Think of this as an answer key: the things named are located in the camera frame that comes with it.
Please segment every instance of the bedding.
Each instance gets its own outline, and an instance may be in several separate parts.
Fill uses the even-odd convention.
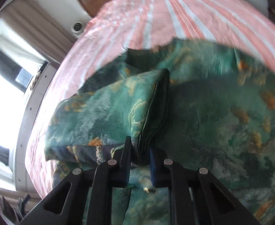
[[[262,224],[274,222],[275,75],[259,60],[208,41],[174,39],[155,52],[128,50],[78,93],[57,106],[47,130],[46,159],[63,167],[54,185],[74,167],[113,158],[131,136],[131,205],[118,221],[169,224],[166,192],[139,179],[141,172],[149,177],[141,166],[149,163],[150,142],[185,168],[208,168]],[[144,188],[153,202],[138,195]],[[159,207],[139,209],[160,200]]]
[[[70,50],[41,104],[25,165],[41,197],[52,190],[57,162],[46,162],[45,134],[60,101],[127,48],[158,50],[173,38],[235,47],[275,72],[275,25],[244,0],[112,0]]]

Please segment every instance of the metal screw head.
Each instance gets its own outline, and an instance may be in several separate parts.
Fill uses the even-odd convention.
[[[81,169],[80,169],[80,168],[75,168],[75,169],[73,169],[72,173],[73,173],[74,175],[81,174]]]
[[[199,173],[208,174],[208,170],[206,168],[202,167],[202,168],[199,169]]]
[[[171,160],[171,159],[165,159],[164,160],[164,164],[166,164],[166,165],[172,165],[173,164],[173,160]]]
[[[108,165],[110,165],[110,166],[114,166],[114,165],[116,165],[117,164],[117,160],[115,160],[115,159],[110,159],[110,160],[108,160]]]

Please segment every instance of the sunlight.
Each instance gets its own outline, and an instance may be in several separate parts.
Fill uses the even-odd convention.
[[[24,93],[0,75],[0,145],[15,145],[23,117]]]

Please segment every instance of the white wall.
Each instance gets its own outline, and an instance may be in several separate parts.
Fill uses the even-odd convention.
[[[77,0],[36,0],[69,33],[76,22],[84,25],[91,19]]]

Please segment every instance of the bed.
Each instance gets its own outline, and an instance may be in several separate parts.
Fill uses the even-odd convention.
[[[45,134],[58,103],[74,95],[96,70],[131,49],[155,49],[200,38],[236,47],[275,72],[275,25],[244,0],[112,0],[86,26],[54,76],[27,146],[25,165],[44,198],[56,161],[46,162]]]

